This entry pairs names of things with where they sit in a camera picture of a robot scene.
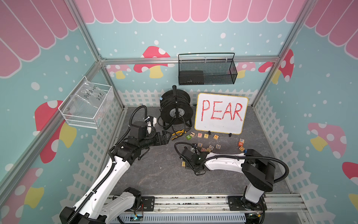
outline black mesh basket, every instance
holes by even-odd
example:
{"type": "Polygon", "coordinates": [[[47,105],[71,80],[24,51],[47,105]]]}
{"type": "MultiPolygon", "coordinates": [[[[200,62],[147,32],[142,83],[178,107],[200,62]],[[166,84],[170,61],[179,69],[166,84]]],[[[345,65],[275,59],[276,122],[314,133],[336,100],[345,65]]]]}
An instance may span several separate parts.
{"type": "Polygon", "coordinates": [[[179,54],[179,85],[234,84],[235,53],[179,54]]]}

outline gray mat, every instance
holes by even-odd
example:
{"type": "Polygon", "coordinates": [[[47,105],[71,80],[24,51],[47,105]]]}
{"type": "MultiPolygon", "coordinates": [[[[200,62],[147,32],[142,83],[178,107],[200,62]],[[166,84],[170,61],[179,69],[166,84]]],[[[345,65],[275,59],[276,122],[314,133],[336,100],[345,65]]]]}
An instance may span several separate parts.
{"type": "MultiPolygon", "coordinates": [[[[135,107],[129,107],[125,122],[122,126],[120,136],[122,136],[128,128],[128,120],[135,107]]],[[[148,107],[148,115],[159,117],[159,107],[148,107]]],[[[144,117],[144,109],[141,109],[134,116],[133,121],[142,120],[144,117]]],[[[162,127],[156,125],[157,131],[161,131],[162,127]]],[[[183,125],[175,125],[174,129],[182,129],[183,125]]],[[[191,131],[196,134],[200,131],[194,129],[191,131]]],[[[263,130],[258,119],[249,106],[247,108],[246,117],[242,134],[232,135],[217,133],[219,139],[213,139],[214,132],[209,135],[209,139],[193,137],[187,140],[185,136],[180,137],[164,146],[151,147],[150,151],[142,158],[136,160],[129,170],[122,176],[117,185],[112,190],[113,194],[121,194],[127,187],[133,187],[140,190],[143,195],[153,194],[242,194],[246,185],[249,184],[248,179],[242,173],[225,170],[207,171],[206,174],[196,176],[192,170],[186,170],[182,167],[182,160],[174,149],[175,142],[203,143],[208,148],[209,145],[221,145],[221,149],[214,149],[214,153],[220,154],[237,154],[238,142],[240,138],[245,139],[244,147],[252,148],[264,156],[274,157],[273,152],[266,140],[263,130]]],[[[179,151],[184,149],[184,145],[179,145],[179,151]]],[[[275,178],[281,176],[280,165],[276,164],[275,178]]],[[[274,185],[272,193],[290,193],[286,182],[283,180],[274,185]]]]}

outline whiteboard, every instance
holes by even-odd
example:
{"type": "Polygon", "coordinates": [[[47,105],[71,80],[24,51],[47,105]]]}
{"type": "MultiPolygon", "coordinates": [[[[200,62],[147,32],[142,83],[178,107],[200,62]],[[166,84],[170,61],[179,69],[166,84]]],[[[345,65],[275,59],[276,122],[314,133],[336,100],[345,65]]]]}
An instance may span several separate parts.
{"type": "Polygon", "coordinates": [[[195,130],[241,134],[248,98],[199,93],[195,130]]]}

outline red mushroom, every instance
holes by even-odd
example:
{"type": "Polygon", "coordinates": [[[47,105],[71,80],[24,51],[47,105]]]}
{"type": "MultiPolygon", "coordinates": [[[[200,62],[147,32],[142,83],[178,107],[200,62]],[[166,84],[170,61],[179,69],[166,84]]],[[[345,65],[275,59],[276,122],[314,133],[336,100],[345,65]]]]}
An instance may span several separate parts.
{"type": "Polygon", "coordinates": [[[27,171],[1,208],[1,221],[3,224],[18,224],[22,217],[24,205],[29,205],[34,209],[39,204],[45,190],[43,187],[33,188],[31,186],[42,172],[42,168],[32,168],[27,171]]]}
{"type": "MultiPolygon", "coordinates": [[[[282,74],[284,76],[285,81],[288,82],[292,77],[294,62],[295,62],[294,54],[293,51],[290,49],[287,55],[285,56],[284,60],[281,62],[281,65],[279,66],[278,70],[275,72],[274,76],[272,77],[271,80],[272,83],[277,85],[280,74],[282,74]]],[[[258,71],[267,72],[269,71],[269,68],[271,68],[271,66],[272,66],[272,62],[266,62],[258,69],[258,71]]]]}
{"type": "Polygon", "coordinates": [[[236,63],[237,77],[243,78],[245,77],[245,71],[255,71],[256,65],[254,62],[239,62],[236,63]]]}
{"type": "Polygon", "coordinates": [[[310,132],[307,132],[308,134],[312,132],[317,135],[316,138],[311,139],[316,150],[321,152],[325,146],[329,145],[334,157],[339,159],[343,156],[347,147],[347,140],[340,126],[309,123],[308,129],[310,130],[310,132]]]}
{"type": "Polygon", "coordinates": [[[351,162],[344,162],[342,165],[342,170],[344,174],[351,180],[353,183],[358,185],[358,164],[351,162]]]}
{"type": "MultiPolygon", "coordinates": [[[[61,102],[62,101],[60,100],[49,101],[40,105],[35,110],[35,122],[37,131],[33,133],[34,135],[37,135],[44,128],[52,115],[56,112],[61,102]]],[[[43,150],[40,152],[41,161],[43,163],[51,162],[56,156],[59,139],[63,141],[67,148],[69,148],[76,138],[76,134],[77,129],[70,127],[67,123],[65,123],[65,121],[63,121],[52,135],[50,140],[47,142],[43,150]]]]}
{"type": "Polygon", "coordinates": [[[114,74],[116,74],[117,79],[124,79],[126,77],[122,71],[132,71],[128,65],[107,65],[106,68],[111,77],[114,77],[114,74]]]}
{"type": "MultiPolygon", "coordinates": [[[[170,57],[169,54],[165,52],[165,50],[156,46],[149,46],[141,56],[141,58],[169,58],[169,57],[170,57]]],[[[160,66],[174,67],[174,64],[147,64],[147,65],[138,64],[134,66],[134,71],[141,73],[149,69],[150,78],[162,78],[163,73],[160,70],[160,66]]]]}

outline black cable reel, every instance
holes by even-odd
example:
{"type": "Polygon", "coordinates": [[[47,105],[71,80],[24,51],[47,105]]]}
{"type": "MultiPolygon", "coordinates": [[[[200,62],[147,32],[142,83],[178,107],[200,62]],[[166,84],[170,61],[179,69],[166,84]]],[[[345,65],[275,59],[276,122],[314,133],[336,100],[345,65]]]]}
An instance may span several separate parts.
{"type": "Polygon", "coordinates": [[[190,96],[183,90],[177,90],[175,85],[173,90],[162,95],[160,108],[164,130],[168,130],[173,124],[184,124],[192,127],[191,118],[194,112],[190,106],[190,96]]]}

